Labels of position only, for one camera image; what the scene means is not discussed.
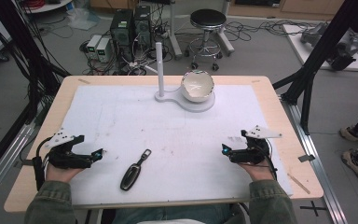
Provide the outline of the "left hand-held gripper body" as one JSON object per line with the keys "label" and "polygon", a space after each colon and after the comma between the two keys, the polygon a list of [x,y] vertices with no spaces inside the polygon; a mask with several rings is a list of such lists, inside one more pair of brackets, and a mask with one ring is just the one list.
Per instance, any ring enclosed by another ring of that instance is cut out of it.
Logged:
{"label": "left hand-held gripper body", "polygon": [[48,161],[60,169],[90,168],[93,164],[91,155],[79,155],[72,151],[73,146],[83,143],[84,139],[84,135],[75,136],[60,128],[45,145],[49,149]]}

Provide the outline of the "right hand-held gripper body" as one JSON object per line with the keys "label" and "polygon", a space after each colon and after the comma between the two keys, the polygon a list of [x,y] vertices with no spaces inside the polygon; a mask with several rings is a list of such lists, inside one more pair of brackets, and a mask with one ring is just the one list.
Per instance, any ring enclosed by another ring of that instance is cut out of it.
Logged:
{"label": "right hand-held gripper body", "polygon": [[234,149],[231,155],[239,157],[238,163],[250,162],[258,164],[270,155],[270,138],[281,138],[282,134],[268,128],[256,125],[250,131],[241,130],[241,135],[246,138],[245,149]]}

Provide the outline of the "black car key fob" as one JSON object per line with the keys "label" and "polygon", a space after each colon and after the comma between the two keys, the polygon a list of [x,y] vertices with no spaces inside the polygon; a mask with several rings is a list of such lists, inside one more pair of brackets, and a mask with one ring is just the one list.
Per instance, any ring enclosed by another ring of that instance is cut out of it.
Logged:
{"label": "black car key fob", "polygon": [[139,174],[142,170],[142,163],[147,160],[147,158],[151,155],[152,151],[147,148],[144,153],[141,155],[140,159],[133,163],[123,175],[123,178],[120,182],[120,188],[122,190],[128,191],[132,188],[134,183],[136,182]]}

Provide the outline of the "white foam mat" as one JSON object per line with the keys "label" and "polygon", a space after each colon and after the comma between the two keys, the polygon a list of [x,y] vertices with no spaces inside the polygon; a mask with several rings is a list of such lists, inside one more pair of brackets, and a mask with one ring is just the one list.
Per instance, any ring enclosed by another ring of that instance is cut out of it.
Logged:
{"label": "white foam mat", "polygon": [[[250,176],[222,154],[246,146],[241,130],[266,126],[254,89],[218,85],[211,109],[192,113],[156,101],[154,86],[81,86],[63,128],[84,135],[78,154],[103,148],[100,161],[71,182],[77,206],[247,201]],[[152,153],[132,188],[120,188],[127,169]]]}

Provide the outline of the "thin wooden stick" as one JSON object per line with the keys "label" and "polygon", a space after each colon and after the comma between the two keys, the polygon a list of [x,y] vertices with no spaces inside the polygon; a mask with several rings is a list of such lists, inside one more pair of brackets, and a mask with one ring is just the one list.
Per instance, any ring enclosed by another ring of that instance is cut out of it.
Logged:
{"label": "thin wooden stick", "polygon": [[294,175],[287,173],[288,177],[290,177],[301,189],[303,189],[307,194],[311,194],[310,189],[308,189],[299,179],[297,179]]}

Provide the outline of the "white eggshell-shaped bowl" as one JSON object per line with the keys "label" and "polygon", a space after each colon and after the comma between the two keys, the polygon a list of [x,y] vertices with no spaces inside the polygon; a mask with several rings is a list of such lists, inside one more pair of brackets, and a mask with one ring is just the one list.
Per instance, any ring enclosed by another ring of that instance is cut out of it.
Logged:
{"label": "white eggshell-shaped bowl", "polygon": [[181,80],[181,93],[190,102],[205,102],[212,95],[213,88],[213,78],[206,71],[187,72]]}

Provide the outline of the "white stand with pole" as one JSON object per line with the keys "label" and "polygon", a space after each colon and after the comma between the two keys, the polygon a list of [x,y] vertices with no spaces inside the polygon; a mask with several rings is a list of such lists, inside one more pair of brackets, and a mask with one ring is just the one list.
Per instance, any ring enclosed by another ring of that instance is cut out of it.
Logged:
{"label": "white stand with pole", "polygon": [[163,59],[162,59],[162,44],[160,42],[156,43],[156,52],[157,52],[157,65],[158,65],[158,91],[155,94],[155,99],[160,102],[174,102],[184,110],[201,113],[211,109],[215,102],[214,92],[208,100],[201,103],[194,103],[188,101],[181,93],[181,83],[180,87],[174,91],[165,91],[164,90],[164,74],[163,74]]}

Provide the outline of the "white power supply unit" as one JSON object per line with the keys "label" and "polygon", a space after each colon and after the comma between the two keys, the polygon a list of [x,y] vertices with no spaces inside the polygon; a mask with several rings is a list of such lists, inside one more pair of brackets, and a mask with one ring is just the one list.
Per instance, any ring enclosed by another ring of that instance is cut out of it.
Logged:
{"label": "white power supply unit", "polygon": [[98,59],[97,47],[101,38],[101,35],[94,35],[86,46],[88,51],[88,57],[92,60]]}
{"label": "white power supply unit", "polygon": [[112,46],[108,37],[102,37],[97,47],[98,59],[101,63],[108,63],[112,56]]}

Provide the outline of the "white board on floor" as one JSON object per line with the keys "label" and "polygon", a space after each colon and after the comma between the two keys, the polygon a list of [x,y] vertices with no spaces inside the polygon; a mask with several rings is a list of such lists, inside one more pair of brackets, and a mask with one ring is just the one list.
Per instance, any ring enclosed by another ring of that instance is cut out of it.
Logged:
{"label": "white board on floor", "polygon": [[[303,44],[300,41],[301,34],[305,30],[305,27],[285,24],[283,26],[283,30],[286,33],[288,33],[288,39],[289,39],[293,49],[295,50],[298,59],[301,61],[302,64],[304,64],[305,61],[310,56],[310,53],[313,50],[313,47],[311,46],[311,44],[309,44],[309,43]],[[355,61],[352,62],[351,64],[349,64],[345,68],[345,71],[358,72],[358,53],[355,53],[353,55],[353,58],[355,59]]]}

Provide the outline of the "large black computer tower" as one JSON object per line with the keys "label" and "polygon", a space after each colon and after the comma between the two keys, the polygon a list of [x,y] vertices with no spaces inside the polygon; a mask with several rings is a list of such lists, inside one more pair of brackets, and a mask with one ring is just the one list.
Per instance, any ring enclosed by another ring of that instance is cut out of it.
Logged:
{"label": "large black computer tower", "polygon": [[110,25],[115,50],[122,62],[132,62],[132,43],[134,39],[133,12],[131,9],[121,8],[116,11]]}

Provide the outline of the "black round stool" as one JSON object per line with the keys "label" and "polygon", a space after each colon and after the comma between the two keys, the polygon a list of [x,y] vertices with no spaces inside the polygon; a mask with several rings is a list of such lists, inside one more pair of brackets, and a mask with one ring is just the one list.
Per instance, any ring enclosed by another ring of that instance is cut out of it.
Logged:
{"label": "black round stool", "polygon": [[199,67],[198,57],[213,58],[212,69],[214,71],[219,69],[217,60],[221,59],[223,54],[220,45],[210,38],[210,34],[222,28],[226,21],[227,18],[222,12],[209,8],[196,10],[190,15],[190,23],[203,31],[202,37],[193,39],[185,50],[186,57],[193,56],[192,69]]}

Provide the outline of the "clear plastic bag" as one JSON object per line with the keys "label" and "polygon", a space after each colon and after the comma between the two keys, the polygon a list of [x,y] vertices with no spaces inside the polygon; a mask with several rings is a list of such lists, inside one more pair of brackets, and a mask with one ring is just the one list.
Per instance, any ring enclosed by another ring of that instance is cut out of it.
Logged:
{"label": "clear plastic bag", "polygon": [[96,26],[100,18],[86,8],[72,8],[67,11],[68,25],[71,28],[88,31]]}

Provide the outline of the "small black computer tower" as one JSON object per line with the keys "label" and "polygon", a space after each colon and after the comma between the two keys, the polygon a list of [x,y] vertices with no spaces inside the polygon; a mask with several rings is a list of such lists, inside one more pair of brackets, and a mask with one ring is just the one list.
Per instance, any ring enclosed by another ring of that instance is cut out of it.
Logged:
{"label": "small black computer tower", "polygon": [[140,49],[151,47],[151,8],[137,6],[134,10],[135,39]]}

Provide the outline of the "grey robot device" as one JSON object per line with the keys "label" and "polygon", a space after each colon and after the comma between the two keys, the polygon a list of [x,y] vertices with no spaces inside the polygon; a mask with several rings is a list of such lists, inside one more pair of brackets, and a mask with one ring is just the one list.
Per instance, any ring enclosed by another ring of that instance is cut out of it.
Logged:
{"label": "grey robot device", "polygon": [[[307,29],[302,32],[300,42],[303,44],[310,43],[314,48],[323,36],[328,27],[327,22],[320,22],[316,27]],[[326,58],[329,65],[336,71],[347,68],[356,59],[353,55],[358,51],[358,38],[347,31],[338,41],[333,51]]]}

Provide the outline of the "aluminium rail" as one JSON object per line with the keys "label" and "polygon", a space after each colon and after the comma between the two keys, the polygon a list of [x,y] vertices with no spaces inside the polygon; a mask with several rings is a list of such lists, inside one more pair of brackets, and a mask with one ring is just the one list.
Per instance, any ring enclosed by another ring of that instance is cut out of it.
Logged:
{"label": "aluminium rail", "polygon": [[286,103],[283,98],[279,97],[283,108],[286,110],[286,114],[292,121],[292,126],[296,131],[296,135],[305,150],[307,156],[313,156],[310,159],[310,166],[316,174],[319,183],[324,191],[323,199],[328,214],[333,224],[349,224],[345,217],[345,214],[341,208],[341,205],[337,199],[337,195],[330,183],[330,180],[325,172],[323,163],[319,157],[316,146],[314,145],[312,138],[306,133],[305,129],[300,125],[301,112],[297,105],[290,105]]}
{"label": "aluminium rail", "polygon": [[31,142],[35,121],[36,115],[31,116],[31,104],[28,104],[0,141],[0,184]]}

